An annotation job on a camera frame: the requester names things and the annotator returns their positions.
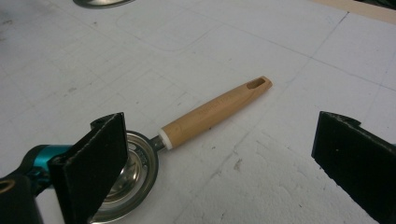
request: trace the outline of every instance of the wooden handle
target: wooden handle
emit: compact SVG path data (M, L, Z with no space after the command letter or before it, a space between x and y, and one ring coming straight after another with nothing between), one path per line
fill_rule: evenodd
M195 135L227 119L265 93L272 86L266 77L258 77L195 108L164 126L159 134L168 149L178 147Z

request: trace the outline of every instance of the handle hole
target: handle hole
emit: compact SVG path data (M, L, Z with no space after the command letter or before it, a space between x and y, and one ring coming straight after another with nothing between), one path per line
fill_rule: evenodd
M247 84L247 88L252 90L258 88L260 85L264 84L265 80L263 78L257 78Z
M14 185L15 180L12 179L0 181L0 194L12 189Z

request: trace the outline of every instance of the metal object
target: metal object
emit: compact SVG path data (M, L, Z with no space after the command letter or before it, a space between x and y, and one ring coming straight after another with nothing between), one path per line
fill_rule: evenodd
M157 151L144 135L127 131L129 158L119 179L93 217L93 223L106 223L124 217L149 195L158 174Z
M121 6L134 0L73 0L77 5L86 8L108 8Z
M396 223L396 146L360 124L320 112L312 157L373 219Z

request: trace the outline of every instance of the teal clamp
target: teal clamp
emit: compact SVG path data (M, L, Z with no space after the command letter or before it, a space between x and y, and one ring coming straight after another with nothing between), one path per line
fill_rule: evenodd
M35 156L33 166L26 175L31 181L32 190L36 196L52 185L47 162L53 157L65 153L70 147L71 146L49 145L40 149Z
M35 157L35 162L34 162L33 166L41 167L47 173L49 173L50 171L49 171L47 162L50 159L52 159L54 156L65 153L67 150L69 150L70 147L71 147L70 145L49 145L47 147L44 147L38 153L37 157Z

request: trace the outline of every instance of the ladle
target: ladle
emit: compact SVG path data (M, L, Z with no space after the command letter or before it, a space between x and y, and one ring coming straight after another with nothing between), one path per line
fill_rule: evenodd
M271 86L266 77L249 81L165 125L151 140L140 133L127 131L129 159L92 222L106 223L124 217L143 202L157 177L157 151L182 145L227 119Z

